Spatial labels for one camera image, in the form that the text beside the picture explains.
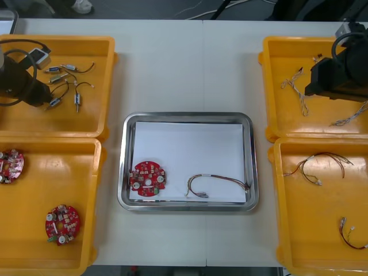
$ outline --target orange plastic tray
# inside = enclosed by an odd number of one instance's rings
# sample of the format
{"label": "orange plastic tray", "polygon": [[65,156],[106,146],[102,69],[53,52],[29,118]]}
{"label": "orange plastic tray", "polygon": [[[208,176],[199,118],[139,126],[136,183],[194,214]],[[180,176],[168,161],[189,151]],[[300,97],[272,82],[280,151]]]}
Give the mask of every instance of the orange plastic tray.
{"label": "orange plastic tray", "polygon": [[[81,85],[78,91],[82,96],[82,106],[79,113],[74,105],[74,87],[70,86],[69,93],[63,98],[62,103],[55,108],[44,111],[47,105],[35,108],[24,102],[8,108],[0,109],[0,136],[29,136],[30,133],[40,137],[98,137],[107,139],[108,132],[105,128],[112,71],[114,64],[114,39],[111,37],[90,36],[22,36],[3,35],[3,39],[33,39],[46,44],[51,50],[51,64],[73,64],[81,70],[87,69],[92,62],[95,67],[88,73],[75,75],[78,82],[90,82],[95,86],[92,89],[88,85]],[[8,43],[2,44],[3,51],[11,48],[20,48],[30,51],[39,47],[33,43]],[[20,60],[22,55],[16,53],[11,57]],[[53,75],[45,74],[38,70],[37,78],[42,82],[48,82]],[[55,95],[61,95],[64,88],[60,88]],[[2,102],[14,101],[13,99],[0,98]]]}
{"label": "orange plastic tray", "polygon": [[279,137],[368,138],[368,112],[344,126],[331,126],[337,120],[349,118],[362,103],[330,100],[326,97],[306,97],[309,116],[301,113],[297,93],[281,83],[301,68],[305,75],[295,82],[300,92],[310,83],[313,57],[319,53],[331,57],[334,38],[267,37],[259,55],[262,65],[268,127],[266,137],[275,142]]}
{"label": "orange plastic tray", "polygon": [[[348,158],[345,178],[335,161],[317,156],[307,162],[305,172],[322,180],[322,186],[307,182],[300,171],[284,176],[298,162],[317,153],[333,152]],[[278,139],[269,150],[277,199],[279,232],[278,260],[294,275],[355,275],[368,273],[368,249],[355,250],[339,234],[355,230],[350,242],[368,243],[368,140]]]}
{"label": "orange plastic tray", "polygon": [[[102,166],[93,138],[0,137],[0,150],[24,153],[14,183],[0,185],[0,275],[81,275],[96,258],[95,200]],[[64,246],[47,242],[46,214],[73,206],[81,217],[77,238]]]}

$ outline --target white sheet of paper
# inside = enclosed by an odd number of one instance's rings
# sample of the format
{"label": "white sheet of paper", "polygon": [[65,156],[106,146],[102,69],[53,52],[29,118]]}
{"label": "white sheet of paper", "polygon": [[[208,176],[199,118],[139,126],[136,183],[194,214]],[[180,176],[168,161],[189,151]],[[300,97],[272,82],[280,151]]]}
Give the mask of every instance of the white sheet of paper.
{"label": "white sheet of paper", "polygon": [[187,181],[196,174],[216,174],[244,183],[243,126],[240,124],[178,124],[137,122],[133,167],[143,161],[158,163],[166,173],[165,189],[153,197],[130,192],[134,200],[177,200],[245,202],[244,189],[234,182],[199,177],[194,191],[205,191],[209,198],[187,192]]}

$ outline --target white table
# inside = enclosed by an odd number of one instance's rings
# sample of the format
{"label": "white table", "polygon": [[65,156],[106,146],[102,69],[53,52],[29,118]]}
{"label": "white table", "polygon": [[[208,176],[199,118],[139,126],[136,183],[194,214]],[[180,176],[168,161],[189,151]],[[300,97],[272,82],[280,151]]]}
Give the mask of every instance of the white table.
{"label": "white table", "polygon": [[[340,23],[20,20],[17,32],[107,35],[114,70],[108,159],[98,191],[97,265],[279,266],[258,53],[270,35],[332,36]],[[117,201],[122,122],[136,111],[243,112],[255,129],[260,200],[249,213],[133,213]]]}

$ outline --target round circuit board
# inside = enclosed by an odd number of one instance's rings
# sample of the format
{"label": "round circuit board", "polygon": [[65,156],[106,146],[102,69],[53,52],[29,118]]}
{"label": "round circuit board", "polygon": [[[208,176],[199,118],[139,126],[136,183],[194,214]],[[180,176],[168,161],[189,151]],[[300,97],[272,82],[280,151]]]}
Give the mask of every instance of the round circuit board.
{"label": "round circuit board", "polygon": [[72,206],[59,205],[46,215],[46,234],[48,242],[59,246],[74,240],[79,232],[81,221],[78,212]]}
{"label": "round circuit board", "polygon": [[0,152],[0,183],[15,181],[21,175],[23,167],[24,156],[16,149]]}
{"label": "round circuit board", "polygon": [[129,183],[133,191],[143,197],[152,197],[165,189],[165,171],[155,162],[145,161],[137,164],[129,174]]}

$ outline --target colored wires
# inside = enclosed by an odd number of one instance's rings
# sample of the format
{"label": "colored wires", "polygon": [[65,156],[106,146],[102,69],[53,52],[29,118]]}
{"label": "colored wires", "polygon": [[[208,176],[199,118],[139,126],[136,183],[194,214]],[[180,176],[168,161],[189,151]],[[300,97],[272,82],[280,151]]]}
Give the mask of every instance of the colored wires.
{"label": "colored wires", "polygon": [[342,219],[341,219],[341,222],[340,222],[340,236],[343,238],[343,240],[344,240],[344,242],[348,245],[348,246],[350,246],[351,248],[353,248],[353,249],[358,249],[358,250],[362,250],[362,249],[366,249],[367,247],[368,247],[368,244],[366,244],[365,246],[361,246],[361,247],[356,247],[356,246],[354,246],[354,245],[352,245],[351,243],[350,243],[350,241],[349,241],[349,237],[350,237],[350,233],[351,233],[351,231],[352,230],[354,230],[354,227],[351,227],[350,228],[350,231],[349,231],[349,234],[348,234],[348,238],[347,239],[345,239],[345,237],[344,237],[344,226],[345,226],[345,223],[346,223],[346,218],[345,217],[343,217]]}
{"label": "colored wires", "polygon": [[295,87],[295,81],[300,77],[304,75],[304,72],[303,72],[303,67],[301,67],[299,69],[298,72],[296,72],[295,75],[293,75],[292,79],[291,80],[288,80],[288,79],[285,79],[283,83],[281,83],[281,89],[284,89],[286,87],[286,85],[290,85],[294,91],[298,94],[299,96],[299,102],[300,102],[300,106],[301,106],[301,112],[303,114],[303,116],[308,116],[309,114],[309,109],[304,101],[304,97],[305,95],[304,94],[301,94],[299,92],[299,89]]}
{"label": "colored wires", "polygon": [[312,158],[316,157],[316,156],[320,156],[320,155],[325,155],[325,156],[329,156],[331,157],[341,168],[341,172],[342,172],[342,178],[345,177],[345,169],[344,169],[344,165],[345,164],[351,164],[354,165],[353,163],[351,163],[347,158],[345,158],[344,156],[338,155],[338,154],[333,154],[331,152],[319,152],[317,154],[314,154],[306,159],[304,159],[303,161],[300,161],[296,167],[296,169],[293,172],[290,172],[288,174],[284,174],[285,177],[290,176],[295,174],[298,169],[300,170],[301,174],[303,175],[303,177],[310,183],[312,184],[316,184],[316,185],[322,185],[322,181],[318,179],[318,177],[316,177],[315,175],[310,175],[310,174],[306,174],[304,171],[304,166],[307,163],[308,160],[311,160]]}
{"label": "colored wires", "polygon": [[187,188],[188,189],[187,189],[187,193],[185,195],[186,197],[188,196],[189,191],[191,191],[197,197],[208,198],[208,195],[205,192],[198,192],[198,193],[196,193],[191,188],[192,181],[195,180],[198,177],[214,177],[214,178],[219,178],[219,179],[223,179],[223,180],[228,180],[228,181],[231,181],[231,182],[234,182],[234,183],[238,184],[245,191],[250,189],[250,186],[248,185],[247,182],[246,183],[243,183],[240,180],[233,179],[233,178],[230,178],[230,177],[222,177],[221,175],[215,175],[215,174],[196,174],[196,175],[193,175],[191,178],[188,179],[188,183],[187,183]]}
{"label": "colored wires", "polygon": [[336,122],[333,122],[331,125],[342,127],[343,125],[348,124],[351,120],[357,118],[360,114],[362,114],[367,109],[368,109],[368,101],[365,101],[363,105],[361,106],[361,108],[359,108],[359,110],[354,115],[344,120],[337,120]]}

